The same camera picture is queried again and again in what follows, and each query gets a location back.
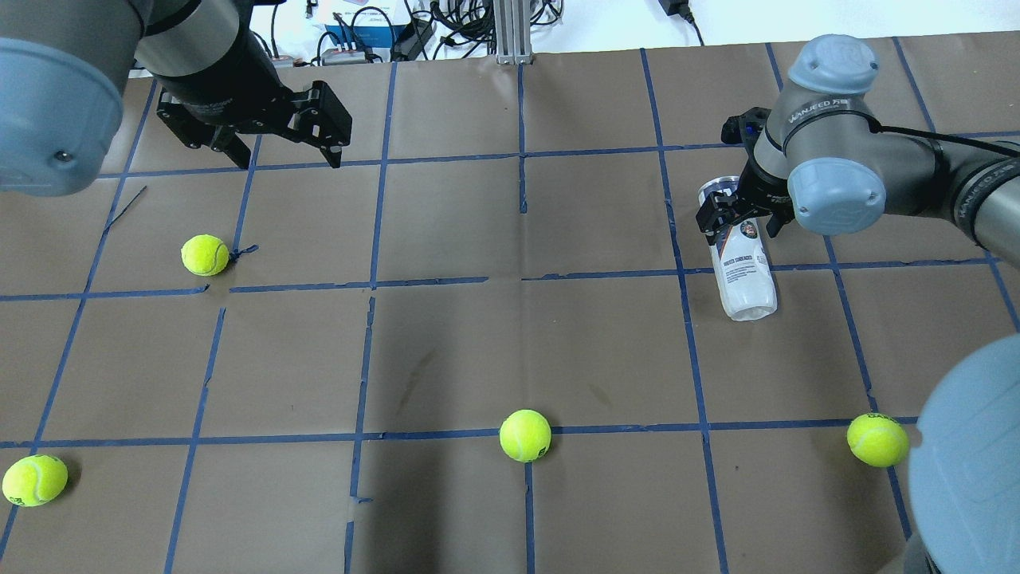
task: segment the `metal post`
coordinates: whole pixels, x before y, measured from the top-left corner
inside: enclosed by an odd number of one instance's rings
[[[528,0],[495,0],[496,61],[506,64],[531,63],[530,11]]]

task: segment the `tennis ball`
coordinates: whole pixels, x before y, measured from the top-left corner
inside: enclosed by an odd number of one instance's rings
[[[892,417],[867,413],[854,419],[847,429],[850,451],[861,461],[878,468],[899,465],[910,451],[910,437]]]
[[[188,270],[209,276],[223,270],[231,260],[231,250],[212,234],[196,234],[181,248],[181,260]]]
[[[527,409],[507,417],[500,426],[500,447],[518,463],[530,463],[549,451],[553,431],[545,417]]]
[[[49,455],[26,457],[3,475],[3,495],[19,507],[45,505],[66,485],[67,467]]]

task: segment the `white can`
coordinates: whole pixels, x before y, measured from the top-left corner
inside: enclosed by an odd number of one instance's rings
[[[713,191],[736,191],[740,177],[724,175],[703,185],[699,205]],[[762,247],[758,221],[751,218],[719,231],[712,251],[712,267],[722,309],[733,321],[756,321],[775,313],[775,282]]]

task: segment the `blue plastic cap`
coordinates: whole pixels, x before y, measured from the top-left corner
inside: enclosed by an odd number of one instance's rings
[[[824,94],[860,95],[878,75],[878,56],[853,36],[819,36],[801,50],[789,68],[795,84]]]
[[[1020,335],[950,371],[917,428],[911,506],[939,570],[1020,572]]]
[[[885,185],[869,167],[843,157],[816,157],[789,172],[794,214],[822,234],[857,232],[885,210]]]
[[[123,104],[84,60],[0,38],[0,191],[67,195],[95,180]]]

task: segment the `round logo on can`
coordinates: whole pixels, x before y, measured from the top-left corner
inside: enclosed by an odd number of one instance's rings
[[[758,239],[758,227],[755,226],[754,221],[748,220],[741,223],[741,232],[748,239]]]

